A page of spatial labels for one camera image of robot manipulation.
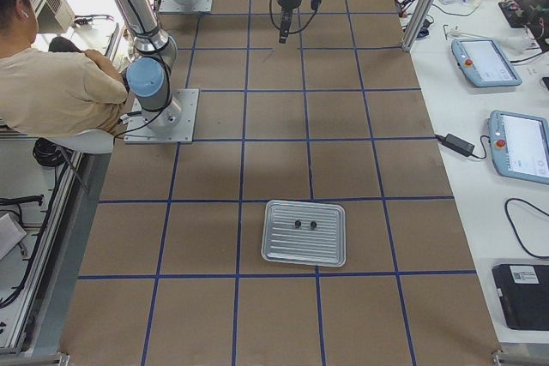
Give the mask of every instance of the man's arm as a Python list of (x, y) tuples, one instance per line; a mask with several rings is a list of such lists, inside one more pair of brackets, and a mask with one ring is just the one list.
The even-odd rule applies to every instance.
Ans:
[(84, 51), (84, 54), (88, 59), (92, 60), (103, 73), (105, 73), (115, 81), (119, 81), (120, 83), (124, 84), (122, 76), (112, 65), (108, 57), (103, 56), (100, 51), (95, 51), (93, 49), (87, 49), (86, 51)]

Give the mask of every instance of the touchscreen tablet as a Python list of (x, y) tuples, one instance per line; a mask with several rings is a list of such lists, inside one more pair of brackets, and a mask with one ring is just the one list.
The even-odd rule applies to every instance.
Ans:
[(477, 87), (522, 83), (504, 51), (493, 39), (454, 40), (452, 51), (463, 74)]
[(549, 183), (547, 120), (494, 111), (490, 116), (492, 158), (498, 172), (533, 182)]

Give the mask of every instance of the white chair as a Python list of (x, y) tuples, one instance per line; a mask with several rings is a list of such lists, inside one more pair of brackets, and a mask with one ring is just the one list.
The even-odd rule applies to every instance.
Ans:
[(81, 176), (78, 174), (78, 171), (70, 161), (70, 156), (65, 148), (75, 152), (88, 154), (112, 153), (112, 149), (114, 148), (114, 139), (112, 135), (104, 130), (88, 129), (74, 136), (48, 137), (47, 139), (57, 145), (65, 161), (75, 174), (76, 179), (78, 179), (78, 182), (80, 182), (86, 193), (89, 194), (89, 188), (86, 186)]

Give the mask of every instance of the brown floor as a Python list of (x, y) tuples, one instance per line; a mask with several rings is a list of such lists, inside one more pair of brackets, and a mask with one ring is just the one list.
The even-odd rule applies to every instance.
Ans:
[[(163, 18), (173, 84), (202, 90), (196, 141), (117, 144), (61, 350), (75, 366), (491, 364), (392, 0), (324, 0), (286, 45), (267, 1)], [(346, 265), (264, 261), (271, 199), (342, 205)]]

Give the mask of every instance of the label sticker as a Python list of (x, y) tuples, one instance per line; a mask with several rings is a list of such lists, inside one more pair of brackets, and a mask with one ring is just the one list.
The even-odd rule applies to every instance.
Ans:
[(515, 283), (538, 285), (540, 282), (533, 266), (509, 266)]

